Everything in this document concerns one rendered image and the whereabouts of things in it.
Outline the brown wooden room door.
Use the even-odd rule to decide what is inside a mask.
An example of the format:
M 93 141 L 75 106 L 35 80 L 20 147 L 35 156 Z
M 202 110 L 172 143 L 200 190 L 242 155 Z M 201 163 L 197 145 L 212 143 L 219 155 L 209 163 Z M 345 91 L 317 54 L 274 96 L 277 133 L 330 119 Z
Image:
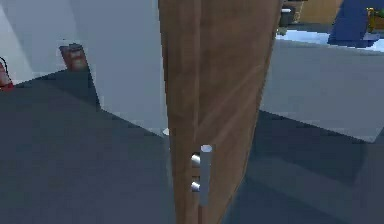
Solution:
M 175 224 L 221 224 L 245 175 L 283 0 L 158 0 Z M 209 201 L 191 156 L 213 147 Z

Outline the black bin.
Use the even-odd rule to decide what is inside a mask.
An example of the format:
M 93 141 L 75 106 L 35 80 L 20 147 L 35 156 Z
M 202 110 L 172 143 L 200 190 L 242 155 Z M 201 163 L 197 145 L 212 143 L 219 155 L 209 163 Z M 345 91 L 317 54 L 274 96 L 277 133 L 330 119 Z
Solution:
M 279 20 L 280 27 L 288 27 L 293 23 L 296 9 L 293 6 L 282 6 Z

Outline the tan wooden cupboard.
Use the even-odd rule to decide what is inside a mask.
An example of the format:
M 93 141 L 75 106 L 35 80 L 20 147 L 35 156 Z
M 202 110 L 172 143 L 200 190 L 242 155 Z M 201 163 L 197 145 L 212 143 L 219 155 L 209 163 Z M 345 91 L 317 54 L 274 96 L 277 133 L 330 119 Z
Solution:
M 331 24 L 343 0 L 307 0 L 300 11 L 300 22 Z

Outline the blue sofa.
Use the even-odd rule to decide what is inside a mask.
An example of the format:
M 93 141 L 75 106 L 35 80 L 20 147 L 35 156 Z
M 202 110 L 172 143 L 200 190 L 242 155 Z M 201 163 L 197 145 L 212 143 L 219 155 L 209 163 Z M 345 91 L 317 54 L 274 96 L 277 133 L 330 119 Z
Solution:
M 374 45 L 381 35 L 368 30 L 368 8 L 384 9 L 384 0 L 343 0 L 328 38 L 328 44 L 354 48 Z

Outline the red fire extinguisher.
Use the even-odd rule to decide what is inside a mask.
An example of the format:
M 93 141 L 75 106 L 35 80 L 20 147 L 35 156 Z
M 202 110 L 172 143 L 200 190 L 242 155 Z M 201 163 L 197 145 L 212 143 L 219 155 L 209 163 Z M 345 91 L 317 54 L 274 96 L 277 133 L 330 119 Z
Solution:
M 14 84 L 8 74 L 8 67 L 5 59 L 0 57 L 0 90 L 6 91 L 14 88 Z

